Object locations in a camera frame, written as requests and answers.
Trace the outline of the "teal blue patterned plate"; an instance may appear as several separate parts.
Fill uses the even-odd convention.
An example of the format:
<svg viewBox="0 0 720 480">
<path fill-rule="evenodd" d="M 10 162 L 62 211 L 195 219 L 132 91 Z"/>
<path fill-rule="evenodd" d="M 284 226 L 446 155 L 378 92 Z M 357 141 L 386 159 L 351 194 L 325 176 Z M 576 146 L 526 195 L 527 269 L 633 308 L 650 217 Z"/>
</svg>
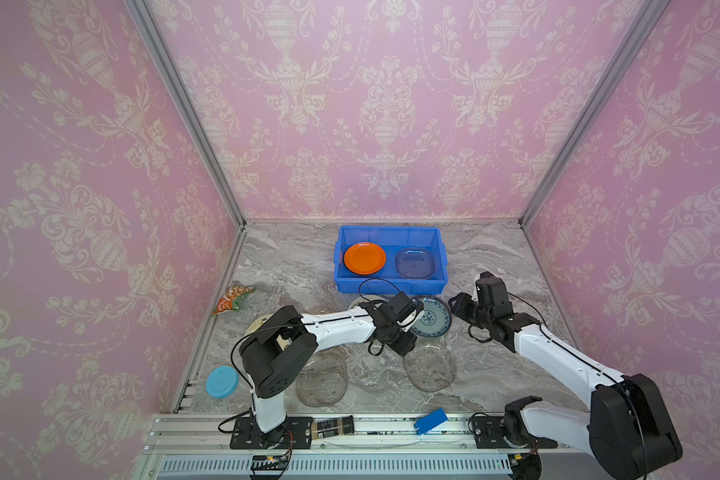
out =
<svg viewBox="0 0 720 480">
<path fill-rule="evenodd" d="M 452 323 L 448 306 L 434 296 L 416 296 L 414 302 L 422 307 L 411 331 L 418 336 L 437 338 L 443 336 Z"/>
</svg>

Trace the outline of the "pink tinted glass plate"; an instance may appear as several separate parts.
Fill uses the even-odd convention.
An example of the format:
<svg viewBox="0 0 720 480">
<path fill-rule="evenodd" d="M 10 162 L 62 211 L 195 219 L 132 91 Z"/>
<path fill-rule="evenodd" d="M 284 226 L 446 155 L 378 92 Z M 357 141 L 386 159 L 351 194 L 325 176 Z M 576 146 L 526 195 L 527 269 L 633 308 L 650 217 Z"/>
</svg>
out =
<svg viewBox="0 0 720 480">
<path fill-rule="evenodd" d="M 425 248 L 408 247 L 397 252 L 395 269 L 402 278 L 428 280 L 436 273 L 437 264 L 431 251 Z"/>
</svg>

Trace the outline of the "orange round plate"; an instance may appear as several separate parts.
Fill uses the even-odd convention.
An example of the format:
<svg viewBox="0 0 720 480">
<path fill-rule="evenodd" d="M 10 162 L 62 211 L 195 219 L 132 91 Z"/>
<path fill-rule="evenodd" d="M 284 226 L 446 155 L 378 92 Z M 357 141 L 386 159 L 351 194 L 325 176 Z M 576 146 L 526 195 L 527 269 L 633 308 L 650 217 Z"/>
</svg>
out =
<svg viewBox="0 0 720 480">
<path fill-rule="evenodd" d="M 359 276 L 370 276 L 381 271 L 386 261 L 384 249 L 372 242 L 353 244 L 343 254 L 344 266 Z"/>
</svg>

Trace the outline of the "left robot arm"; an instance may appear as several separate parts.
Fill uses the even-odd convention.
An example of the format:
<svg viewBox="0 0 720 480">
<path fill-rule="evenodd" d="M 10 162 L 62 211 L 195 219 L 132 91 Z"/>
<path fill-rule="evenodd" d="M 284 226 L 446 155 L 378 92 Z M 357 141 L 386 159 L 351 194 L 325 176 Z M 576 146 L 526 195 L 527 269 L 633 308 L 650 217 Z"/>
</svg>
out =
<svg viewBox="0 0 720 480">
<path fill-rule="evenodd" d="M 421 311 L 421 305 L 403 294 L 330 314 L 300 313 L 292 305 L 280 308 L 234 347 L 251 388 L 257 431 L 268 435 L 284 430 L 284 392 L 314 354 L 345 344 L 378 342 L 404 357 L 415 348 L 411 328 Z"/>
</svg>

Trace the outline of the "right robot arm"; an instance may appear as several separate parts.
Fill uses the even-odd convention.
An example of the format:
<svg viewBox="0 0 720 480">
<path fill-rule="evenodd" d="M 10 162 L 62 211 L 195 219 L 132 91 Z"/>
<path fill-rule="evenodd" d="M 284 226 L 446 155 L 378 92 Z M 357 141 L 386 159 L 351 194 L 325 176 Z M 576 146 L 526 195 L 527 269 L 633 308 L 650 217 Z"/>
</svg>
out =
<svg viewBox="0 0 720 480">
<path fill-rule="evenodd" d="M 614 479 L 639 479 L 682 458 L 661 391 L 649 377 L 601 364 L 510 304 L 460 293 L 448 305 L 453 316 L 488 331 L 491 340 L 540 366 L 584 403 L 583 411 L 531 398 L 510 404 L 524 440 L 547 438 L 576 448 Z"/>
</svg>

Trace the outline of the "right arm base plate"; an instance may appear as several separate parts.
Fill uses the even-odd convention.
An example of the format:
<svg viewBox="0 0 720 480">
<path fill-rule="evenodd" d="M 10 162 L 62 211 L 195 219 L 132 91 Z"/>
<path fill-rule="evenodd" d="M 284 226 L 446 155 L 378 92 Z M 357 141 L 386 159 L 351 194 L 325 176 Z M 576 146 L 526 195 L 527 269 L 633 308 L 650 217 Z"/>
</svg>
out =
<svg viewBox="0 0 720 480">
<path fill-rule="evenodd" d="M 505 425 L 501 416 L 483 412 L 473 414 L 467 421 L 468 431 L 478 449 L 556 449 L 559 444 L 551 439 L 520 433 L 516 425 Z"/>
</svg>

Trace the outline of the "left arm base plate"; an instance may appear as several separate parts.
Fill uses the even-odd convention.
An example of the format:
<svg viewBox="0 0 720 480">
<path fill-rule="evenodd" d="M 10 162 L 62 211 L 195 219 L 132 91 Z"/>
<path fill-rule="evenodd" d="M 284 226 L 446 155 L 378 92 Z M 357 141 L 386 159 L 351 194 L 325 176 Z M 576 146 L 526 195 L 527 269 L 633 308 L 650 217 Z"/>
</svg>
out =
<svg viewBox="0 0 720 480">
<path fill-rule="evenodd" d="M 263 433 L 254 419 L 241 417 L 234 423 L 229 447 L 231 450 L 308 450 L 312 444 L 313 423 L 312 417 L 288 416 L 274 430 Z"/>
</svg>

